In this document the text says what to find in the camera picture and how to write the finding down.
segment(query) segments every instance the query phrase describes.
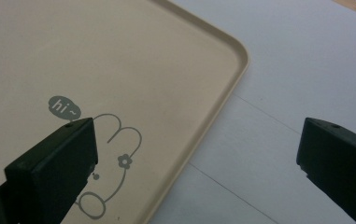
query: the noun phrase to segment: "cartoon bear face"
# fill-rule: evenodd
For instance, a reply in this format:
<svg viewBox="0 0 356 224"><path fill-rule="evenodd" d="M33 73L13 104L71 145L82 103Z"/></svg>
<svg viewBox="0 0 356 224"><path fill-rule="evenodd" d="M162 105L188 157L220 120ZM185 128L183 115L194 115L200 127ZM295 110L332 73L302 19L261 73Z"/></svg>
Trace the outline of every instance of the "cartoon bear face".
<svg viewBox="0 0 356 224"><path fill-rule="evenodd" d="M133 156L140 148L142 135L136 128L122 127L121 120L113 114L99 115L93 122L99 161L76 205L91 219L99 219L133 166Z"/></svg>

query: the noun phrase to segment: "white surface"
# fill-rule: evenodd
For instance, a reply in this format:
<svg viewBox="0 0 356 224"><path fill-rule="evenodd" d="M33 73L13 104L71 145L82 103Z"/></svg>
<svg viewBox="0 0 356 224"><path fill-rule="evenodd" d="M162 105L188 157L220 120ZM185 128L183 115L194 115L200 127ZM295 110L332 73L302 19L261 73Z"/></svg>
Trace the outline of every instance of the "white surface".
<svg viewBox="0 0 356 224"><path fill-rule="evenodd" d="M174 2L251 62L151 223L355 223L295 156L305 117L356 132L356 12L331 0Z"/></svg>

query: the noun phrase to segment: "line on surface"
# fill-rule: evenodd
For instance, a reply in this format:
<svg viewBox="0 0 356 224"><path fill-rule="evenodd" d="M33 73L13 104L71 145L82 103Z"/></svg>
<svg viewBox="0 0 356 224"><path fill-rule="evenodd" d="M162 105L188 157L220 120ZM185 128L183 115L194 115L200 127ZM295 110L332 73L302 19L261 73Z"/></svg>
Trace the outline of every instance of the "line on surface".
<svg viewBox="0 0 356 224"><path fill-rule="evenodd" d="M284 122L280 121L279 119L277 119L276 117L268 114L267 112L263 111L260 107L248 102L247 100L243 99L242 97L240 97L239 95L233 93L234 96L238 97L240 100L244 101L245 103L247 103L248 105L251 105L253 106L254 108L256 108L257 110L260 110L262 111L266 116L270 117L271 119L274 119L276 122L282 124L283 126L285 126L286 128L288 128L289 130L293 131L294 133L298 133L300 134L299 132L297 132L294 128L291 128L290 126L288 126L287 124L285 124Z"/></svg>
<svg viewBox="0 0 356 224"><path fill-rule="evenodd" d="M247 205L249 205L250 207L252 207L254 210L258 211L259 213L261 213L263 216L268 217L268 219L270 219L271 221L273 221L276 224L279 224L277 221L275 221L273 218L271 218L269 215L267 215L266 213L262 212L261 210L259 210L258 208L256 208L255 206L253 206L251 203L248 203L245 199L241 198L239 195L237 195L236 193L232 192L230 189L227 189L225 186L223 186L223 184L221 184L219 181L215 180L214 178L212 178L210 175L207 175L206 173L204 173L202 170L200 170L198 167L196 167L195 165L193 165L190 161L189 161L189 165L192 166L194 169L196 169L197 171L199 171L201 174L207 176L209 179L213 180L215 183L217 183L219 186L221 186L222 188L226 189L227 191L229 191L230 193L232 193L234 196L236 196L238 199L240 199L242 202L246 203Z"/></svg>

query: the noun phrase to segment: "line drawing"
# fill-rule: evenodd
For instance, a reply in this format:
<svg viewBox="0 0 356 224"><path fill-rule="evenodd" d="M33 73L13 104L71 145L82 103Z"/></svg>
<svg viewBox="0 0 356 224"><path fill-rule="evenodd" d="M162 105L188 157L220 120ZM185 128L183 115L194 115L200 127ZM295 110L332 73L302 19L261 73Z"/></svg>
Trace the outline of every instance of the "line drawing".
<svg viewBox="0 0 356 224"><path fill-rule="evenodd" d="M73 103L69 98L61 96L61 95L56 95L50 98L49 100L49 111L56 117L60 119L67 119L70 122L72 122L75 119L79 119L81 116L81 110L80 108ZM117 195L117 193L120 191L122 188L124 181L127 176L127 171L130 169L131 164L133 163L133 156L136 154L136 152L140 149L142 145L142 134L141 132L134 128L134 127L122 127L122 122L121 119L114 114L106 113L106 114L100 114L96 117L93 118L93 120L102 118L102 117L112 117L118 121L118 129L116 132L114 132L108 139L107 139L107 144L110 144L110 142L113 141L113 139L116 138L116 136L121 133L122 131L126 130L131 130L134 133L137 133L138 136L138 143L135 149L130 153L130 154L123 154L120 155L117 159L119 162L119 167L123 169L122 177L119 182L119 185L114 189L110 190L110 194L107 196L104 196L102 198L100 195L98 195L95 192L92 191L86 191L86 192L81 192L79 197L75 201L75 205L78 206L78 209L85 214L87 217L96 220L102 218L107 210L107 202L109 202L111 199L113 199L114 196ZM92 174L92 178L96 181L100 178L99 174ZM83 198L85 197L93 197L93 199L97 200L102 206L101 211L97 211L96 214L91 214L90 211L86 211L84 206L83 206Z"/></svg>
<svg viewBox="0 0 356 224"><path fill-rule="evenodd" d="M132 131L136 132L139 137L139 141L138 141L137 147L134 149L134 151L130 155L123 154L118 157L119 166L120 166L120 168L123 169L123 174L122 174L119 185L108 197L106 197L104 199L101 196L99 196L98 194L96 194L95 192L87 191L87 192L84 192L78 198L78 200L75 202L75 204L78 205L78 208L82 213L84 213L85 215L87 215L87 217L94 219L94 220L100 219L105 215L105 212L107 210L106 203L108 201L110 201L122 188L125 178L127 176L127 170L130 169L130 165L133 162L132 158L136 154L136 152L139 150L140 146L142 145L142 134L140 133L140 131L134 127L122 127L121 119L118 116L116 116L114 114L101 114L101 115L96 116L93 120L99 119L104 116L111 116L111 117L115 118L119 123L119 128L117 129L117 131L115 133L113 133L111 135L111 137L107 140L108 144L123 130L132 130ZM102 211L100 212L100 215L98 215L98 216L92 215L83 208L82 199L84 197L94 197L95 199L97 199L99 201L100 204L102 204Z"/></svg>

